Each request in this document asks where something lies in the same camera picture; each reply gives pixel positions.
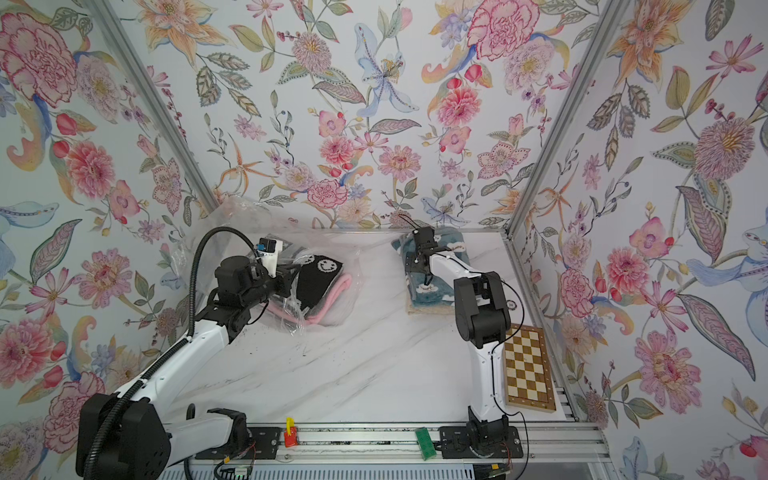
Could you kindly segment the black smiley knitted blanket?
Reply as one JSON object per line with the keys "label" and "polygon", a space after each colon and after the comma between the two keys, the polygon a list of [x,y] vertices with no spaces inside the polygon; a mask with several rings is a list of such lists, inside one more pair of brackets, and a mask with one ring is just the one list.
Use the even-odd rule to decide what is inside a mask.
{"label": "black smiley knitted blanket", "polygon": [[344,264],[320,254],[303,254],[294,260],[298,266],[295,276],[296,299],[300,309],[306,313],[316,307],[336,278],[342,273]]}

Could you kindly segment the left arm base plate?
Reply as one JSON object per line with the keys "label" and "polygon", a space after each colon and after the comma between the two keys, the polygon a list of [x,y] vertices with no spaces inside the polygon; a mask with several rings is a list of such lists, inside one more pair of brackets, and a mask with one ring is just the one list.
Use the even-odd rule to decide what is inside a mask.
{"label": "left arm base plate", "polygon": [[223,446],[204,450],[195,460],[253,459],[275,460],[283,432],[280,427],[249,427],[249,437],[242,446]]}

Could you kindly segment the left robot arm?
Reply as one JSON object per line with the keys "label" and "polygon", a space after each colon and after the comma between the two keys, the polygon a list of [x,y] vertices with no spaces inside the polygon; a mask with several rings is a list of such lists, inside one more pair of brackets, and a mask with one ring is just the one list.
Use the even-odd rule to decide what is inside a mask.
{"label": "left robot arm", "polygon": [[79,419],[76,473],[84,479],[156,479],[205,450],[238,454],[252,442],[244,413],[213,408],[167,425],[163,416],[202,367],[253,323],[252,308],[290,291],[278,254],[233,256],[215,271],[215,296],[178,340],[112,394],[95,394]]}

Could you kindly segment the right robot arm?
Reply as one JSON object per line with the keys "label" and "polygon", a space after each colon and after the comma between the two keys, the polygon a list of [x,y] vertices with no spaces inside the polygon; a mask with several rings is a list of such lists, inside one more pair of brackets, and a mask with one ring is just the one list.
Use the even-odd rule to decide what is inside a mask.
{"label": "right robot arm", "polygon": [[512,326],[504,282],[497,273],[479,271],[441,246],[431,227],[415,227],[410,238],[414,249],[405,254],[405,271],[421,274],[427,281],[439,279],[452,287],[456,328],[471,353],[473,397],[466,438],[458,447],[487,456],[491,448],[509,438],[509,417],[497,405],[494,353]]}

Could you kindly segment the teal cloud pattern blanket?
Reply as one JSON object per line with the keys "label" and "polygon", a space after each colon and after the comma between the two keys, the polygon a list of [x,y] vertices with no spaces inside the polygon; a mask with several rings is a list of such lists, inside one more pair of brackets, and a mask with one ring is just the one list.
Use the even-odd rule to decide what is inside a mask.
{"label": "teal cloud pattern blanket", "polygon": [[435,230],[435,239],[440,246],[447,246],[448,252],[437,253],[430,258],[431,272],[434,279],[429,285],[424,284],[424,276],[419,273],[407,274],[405,272],[405,254],[414,251],[412,231],[403,234],[391,242],[392,248],[400,256],[405,272],[405,284],[408,297],[411,299],[446,299],[453,298],[455,306],[455,294],[453,283],[457,278],[457,272],[461,269],[470,270],[467,244],[462,232],[458,229],[445,227]]}

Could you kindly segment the beige knitted blanket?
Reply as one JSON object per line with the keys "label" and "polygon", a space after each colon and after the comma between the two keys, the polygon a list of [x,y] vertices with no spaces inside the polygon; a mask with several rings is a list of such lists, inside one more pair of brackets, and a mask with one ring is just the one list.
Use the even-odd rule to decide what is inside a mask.
{"label": "beige knitted blanket", "polygon": [[406,302],[409,315],[451,315],[454,313],[453,298],[446,299],[411,299]]}

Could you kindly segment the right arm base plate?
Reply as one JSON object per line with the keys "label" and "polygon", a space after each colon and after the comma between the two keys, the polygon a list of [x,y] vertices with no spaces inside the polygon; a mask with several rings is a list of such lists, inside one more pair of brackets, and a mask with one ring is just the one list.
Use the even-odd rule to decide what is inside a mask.
{"label": "right arm base plate", "polygon": [[518,430],[510,426],[505,439],[471,440],[466,426],[442,426],[438,429],[436,449],[444,459],[522,459],[525,457]]}

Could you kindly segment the clear plastic vacuum bag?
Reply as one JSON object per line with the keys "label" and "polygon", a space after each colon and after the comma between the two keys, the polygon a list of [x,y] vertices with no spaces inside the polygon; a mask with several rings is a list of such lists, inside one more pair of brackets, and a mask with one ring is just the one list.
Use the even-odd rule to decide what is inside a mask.
{"label": "clear plastic vacuum bag", "polygon": [[[257,244],[262,237],[283,241],[278,266],[293,268],[294,277],[289,297],[273,296],[265,311],[262,305],[256,305],[254,308],[265,313],[272,323],[290,332],[316,326],[333,327],[344,323],[352,314],[362,288],[359,248],[346,245],[328,233],[299,227],[288,220],[279,219],[247,199],[225,201],[195,227],[179,246],[171,250],[172,265],[181,275],[183,284],[189,289],[196,306],[206,306],[209,295],[217,287],[215,269],[225,258],[246,256],[259,260]],[[320,254],[336,259],[344,264],[339,276],[349,273],[353,277],[351,287],[338,298],[324,319],[315,325],[304,322],[308,311],[304,313],[296,299],[295,276],[298,266],[294,264],[294,260],[303,254]],[[297,314],[300,322],[294,324],[277,318],[267,311],[270,304],[288,307],[290,312]]]}

